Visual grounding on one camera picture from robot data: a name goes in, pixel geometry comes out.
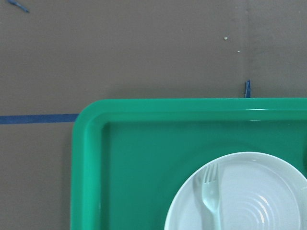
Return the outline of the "pale green plastic fork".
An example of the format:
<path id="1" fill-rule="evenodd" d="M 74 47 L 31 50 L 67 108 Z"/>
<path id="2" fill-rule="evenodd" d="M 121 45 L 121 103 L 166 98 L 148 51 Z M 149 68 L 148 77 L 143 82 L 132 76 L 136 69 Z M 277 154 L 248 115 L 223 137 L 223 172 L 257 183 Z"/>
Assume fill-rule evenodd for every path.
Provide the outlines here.
<path id="1" fill-rule="evenodd" d="M 220 188 L 219 188 L 219 166 L 212 163 L 205 167 L 201 187 L 201 197 L 204 205 L 210 211 L 213 218 L 213 229 L 221 230 L 220 218 Z"/>

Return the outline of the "green plastic tray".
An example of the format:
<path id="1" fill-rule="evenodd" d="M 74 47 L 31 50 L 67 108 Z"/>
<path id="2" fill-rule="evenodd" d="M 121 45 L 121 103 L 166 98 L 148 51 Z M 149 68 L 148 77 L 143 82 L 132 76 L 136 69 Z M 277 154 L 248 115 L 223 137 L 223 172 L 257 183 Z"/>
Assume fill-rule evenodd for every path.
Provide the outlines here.
<path id="1" fill-rule="evenodd" d="M 306 174 L 306 99 L 97 101 L 73 127 L 70 228 L 161 230 L 193 172 L 245 151 Z"/>

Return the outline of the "white round plate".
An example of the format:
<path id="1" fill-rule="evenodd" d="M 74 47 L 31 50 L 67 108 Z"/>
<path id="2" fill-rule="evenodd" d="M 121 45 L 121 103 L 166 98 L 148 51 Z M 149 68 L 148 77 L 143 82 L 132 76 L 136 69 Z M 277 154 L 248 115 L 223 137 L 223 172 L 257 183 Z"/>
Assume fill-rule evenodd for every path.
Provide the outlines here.
<path id="1" fill-rule="evenodd" d="M 196 170 L 177 191 L 168 210 L 166 230 L 213 230 L 201 187 L 205 167 L 219 166 L 222 230 L 304 230 L 307 180 L 290 163 L 260 152 L 238 152 Z"/>

